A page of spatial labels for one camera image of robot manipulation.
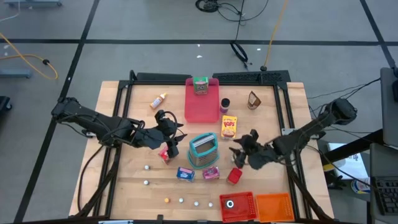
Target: teal basket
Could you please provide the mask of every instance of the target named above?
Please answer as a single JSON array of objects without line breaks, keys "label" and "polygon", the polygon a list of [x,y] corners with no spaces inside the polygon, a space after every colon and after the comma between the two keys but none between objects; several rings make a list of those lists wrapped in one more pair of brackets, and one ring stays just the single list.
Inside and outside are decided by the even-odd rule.
[{"label": "teal basket", "polygon": [[197,136],[189,142],[187,153],[189,163],[195,169],[202,169],[212,165],[219,158],[218,142],[215,133]]}]

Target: floor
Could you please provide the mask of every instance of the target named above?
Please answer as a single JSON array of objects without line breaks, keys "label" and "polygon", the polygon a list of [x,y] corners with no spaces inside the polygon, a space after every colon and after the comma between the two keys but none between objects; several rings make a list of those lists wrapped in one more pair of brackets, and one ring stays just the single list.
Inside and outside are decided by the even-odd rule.
[{"label": "floor", "polygon": [[[17,12],[2,2],[1,17]],[[220,2],[241,5],[240,0]],[[46,80],[34,73],[31,79],[0,81],[0,95],[10,96],[14,106],[0,124],[0,223],[14,221],[49,129],[50,111],[61,93],[68,90],[67,96],[94,108],[101,82],[127,79],[130,69],[209,77],[216,72],[245,71],[228,44],[235,36],[237,23],[226,21],[217,13],[200,12],[194,3],[65,0],[62,7],[23,8],[16,18],[0,23],[0,32],[16,43],[22,53],[49,59],[60,75],[58,80]],[[243,11],[250,17],[264,3],[246,1]],[[378,78],[380,68],[389,64],[386,51],[379,44],[381,39],[375,35],[361,3],[369,7],[388,51],[398,60],[398,30],[393,29],[397,1],[301,0],[289,1],[287,5],[275,35],[269,70],[289,70],[293,82],[304,82],[308,97]],[[264,63],[267,42],[262,40],[270,40],[282,5],[283,1],[269,0],[259,17],[240,27],[238,40],[247,40],[243,47],[252,62],[249,70],[259,70]],[[236,18],[229,11],[223,13]],[[1,56],[14,54],[7,44],[0,42]],[[40,61],[33,62],[52,75]],[[27,65],[19,59],[0,61],[0,68],[16,67]],[[316,108],[338,96],[316,98],[309,103]],[[352,96],[350,102],[357,107],[358,117],[343,128],[379,129],[380,97],[379,83]],[[325,140],[333,142],[355,139],[339,131],[330,131],[325,136]],[[70,129],[56,126],[24,221],[67,217],[85,142]],[[338,192],[331,192],[331,201],[336,218],[366,222],[364,202],[340,196]]]}]

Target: red tray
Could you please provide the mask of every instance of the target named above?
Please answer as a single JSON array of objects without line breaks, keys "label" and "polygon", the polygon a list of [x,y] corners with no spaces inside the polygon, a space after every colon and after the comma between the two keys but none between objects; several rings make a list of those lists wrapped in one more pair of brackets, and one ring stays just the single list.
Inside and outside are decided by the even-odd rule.
[{"label": "red tray", "polygon": [[[233,208],[227,208],[226,202],[232,200]],[[220,195],[221,216],[223,222],[238,222],[253,220],[257,218],[256,206],[252,192],[242,192],[236,194]]]},{"label": "red tray", "polygon": [[214,123],[220,118],[218,79],[209,78],[208,93],[196,95],[193,79],[185,81],[185,119],[191,123]]}]

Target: wooden table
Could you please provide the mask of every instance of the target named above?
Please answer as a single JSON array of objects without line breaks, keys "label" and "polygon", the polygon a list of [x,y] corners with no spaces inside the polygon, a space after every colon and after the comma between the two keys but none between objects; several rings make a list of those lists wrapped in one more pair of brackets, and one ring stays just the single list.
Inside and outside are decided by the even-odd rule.
[{"label": "wooden table", "polygon": [[[118,82],[102,83],[96,111],[108,116],[112,115],[117,87]],[[288,83],[288,88],[295,125],[299,128],[311,119],[304,86],[303,83]],[[256,110],[247,108],[248,95],[251,90],[262,101]],[[286,168],[276,163],[266,164],[261,170],[254,170],[249,166],[245,166],[243,168],[243,176],[238,184],[227,184],[227,175],[234,167],[228,147],[238,147],[239,145],[220,138],[221,120],[212,124],[195,124],[185,121],[183,100],[185,86],[183,85],[134,85],[128,117],[144,120],[147,128],[155,126],[154,115],[156,111],[153,111],[149,104],[159,94],[164,92],[168,93],[167,99],[158,109],[172,111],[176,115],[178,122],[184,124],[181,130],[188,136],[178,145],[180,155],[169,165],[165,165],[157,155],[165,144],[155,150],[150,150],[149,148],[136,149],[123,144],[111,218],[153,220],[156,219],[158,214],[163,214],[165,220],[219,221],[221,220],[220,194],[252,191],[256,195],[289,191]],[[288,127],[282,94],[280,91],[285,126]],[[120,116],[124,106],[124,97],[125,93],[121,101]],[[220,86],[220,98],[229,98],[231,100],[228,114],[238,117],[237,136],[239,138],[243,134],[249,134],[251,129],[258,131],[259,142],[261,143],[280,135],[274,92],[271,86]],[[186,156],[188,142],[195,136],[208,132],[214,132],[218,136],[220,158],[215,164],[220,168],[220,180],[207,182],[203,180],[200,170],[197,170],[194,183],[177,180],[178,167],[191,168]],[[88,140],[81,168],[98,147],[97,139]],[[104,150],[91,161],[85,172],[82,188],[82,206],[90,199],[98,186],[103,156]],[[319,154],[309,148],[304,149],[302,151],[302,164],[307,189],[326,214],[333,217]],[[150,165],[151,169],[144,170],[145,165]],[[150,184],[144,185],[144,180],[148,180]],[[298,189],[296,191],[298,193],[300,216],[305,217],[301,194]],[[100,214],[104,213],[104,202],[107,194],[107,190],[105,190]],[[170,203],[164,202],[166,197],[171,199]],[[178,202],[180,197],[184,198],[184,203]],[[76,199],[77,185],[70,209],[71,215],[77,213]],[[199,202],[200,205],[198,207],[193,205],[195,201]],[[214,206],[210,208],[208,206],[209,202],[213,202]]]}]

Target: small bottle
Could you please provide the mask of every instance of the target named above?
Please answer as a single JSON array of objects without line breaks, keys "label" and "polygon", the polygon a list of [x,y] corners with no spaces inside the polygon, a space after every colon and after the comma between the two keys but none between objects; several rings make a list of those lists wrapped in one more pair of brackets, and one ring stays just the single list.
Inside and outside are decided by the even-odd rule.
[{"label": "small bottle", "polygon": [[166,96],[167,96],[167,93],[163,93],[163,94],[161,94],[160,96],[158,96],[158,97],[150,104],[150,107],[151,107],[152,109],[156,109],[156,107],[158,107],[158,106],[164,101],[164,99],[166,98]]},{"label": "small bottle", "polygon": [[221,100],[221,106],[220,106],[220,112],[222,114],[225,114],[228,112],[228,108],[229,108],[229,99],[228,98],[224,98]]}]

